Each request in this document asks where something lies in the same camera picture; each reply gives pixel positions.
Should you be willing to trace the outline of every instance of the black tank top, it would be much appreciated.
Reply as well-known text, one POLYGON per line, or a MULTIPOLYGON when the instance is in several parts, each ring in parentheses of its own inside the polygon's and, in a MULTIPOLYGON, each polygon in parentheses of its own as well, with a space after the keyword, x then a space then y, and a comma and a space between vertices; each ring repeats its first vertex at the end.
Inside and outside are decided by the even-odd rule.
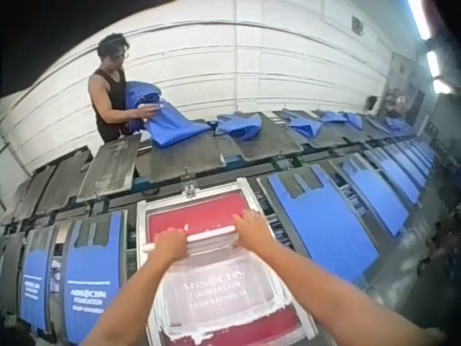
MULTIPOLYGON (((122 69, 118 70, 120 80, 116 82, 109 74, 98 68, 94 74, 104 78, 109 84, 109 98, 112 103, 113 110, 125 110, 125 73, 122 69)), ((115 141, 120 137, 121 134, 127 135, 128 129, 124 123, 122 124, 108 124, 102 119, 101 115, 98 113, 94 103, 91 105, 96 113, 96 125, 101 135, 102 140, 105 143, 115 141)))

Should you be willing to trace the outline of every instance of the fluorescent light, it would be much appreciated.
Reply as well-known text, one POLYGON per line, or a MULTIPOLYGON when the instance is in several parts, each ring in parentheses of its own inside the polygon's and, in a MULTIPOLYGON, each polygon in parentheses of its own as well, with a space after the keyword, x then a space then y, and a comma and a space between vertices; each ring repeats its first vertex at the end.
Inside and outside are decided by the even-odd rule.
POLYGON ((418 27, 419 34, 423 40, 431 38, 431 30, 427 25, 426 16, 424 15, 423 5, 421 0, 408 0, 411 13, 415 19, 416 26, 418 27))
POLYGON ((450 94, 452 92, 452 88, 440 79, 436 79, 433 85, 436 94, 450 94))
POLYGON ((439 63, 437 62, 437 54, 434 51, 427 53, 427 62, 429 63, 429 69, 433 77, 440 76, 439 63))

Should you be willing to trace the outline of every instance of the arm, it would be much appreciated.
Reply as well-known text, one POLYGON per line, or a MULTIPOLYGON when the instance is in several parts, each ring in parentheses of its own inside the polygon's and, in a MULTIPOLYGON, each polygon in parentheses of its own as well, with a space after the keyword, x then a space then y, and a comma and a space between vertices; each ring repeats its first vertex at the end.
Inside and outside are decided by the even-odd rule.
POLYGON ((98 113, 106 123, 119 124, 133 119, 148 119, 155 114, 156 108, 153 106, 142 107, 137 110, 113 110, 104 83, 105 81, 100 76, 91 76, 88 92, 98 113))
POLYGON ((171 263, 186 256, 182 231, 157 234, 148 261, 122 287, 118 297, 100 316, 82 346, 133 345, 146 327, 158 284, 171 263))
POLYGON ((339 345, 430 345, 415 324, 378 305, 310 259, 278 244, 263 216, 245 212, 243 219, 234 218, 240 244, 260 256, 281 277, 296 301, 322 323, 339 345))

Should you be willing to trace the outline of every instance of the hand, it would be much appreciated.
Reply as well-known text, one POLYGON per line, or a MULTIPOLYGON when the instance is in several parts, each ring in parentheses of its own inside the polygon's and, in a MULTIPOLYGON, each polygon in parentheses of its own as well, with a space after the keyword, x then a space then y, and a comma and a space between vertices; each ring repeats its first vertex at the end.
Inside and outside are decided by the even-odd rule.
POLYGON ((187 256, 187 235, 182 229, 168 229, 158 233, 154 241, 156 260, 164 260, 171 265, 187 256))
POLYGON ((160 108, 158 105, 142 105, 135 110, 137 119, 150 119, 156 114, 156 111, 160 108))
POLYGON ((238 243, 248 250, 258 254, 261 249, 274 242, 274 237, 267 225, 265 217, 253 210, 245 210, 243 217, 234 215, 238 243))

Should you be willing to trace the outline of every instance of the glasses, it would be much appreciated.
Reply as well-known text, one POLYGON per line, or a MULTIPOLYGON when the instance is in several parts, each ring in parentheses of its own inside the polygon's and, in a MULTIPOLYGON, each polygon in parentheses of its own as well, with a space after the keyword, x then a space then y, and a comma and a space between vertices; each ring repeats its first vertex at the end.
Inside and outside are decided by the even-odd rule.
POLYGON ((111 61, 119 61, 119 60, 128 58, 128 56, 130 56, 130 54, 127 51, 125 51, 125 52, 123 52, 121 54, 116 54, 114 56, 110 56, 109 59, 111 61))

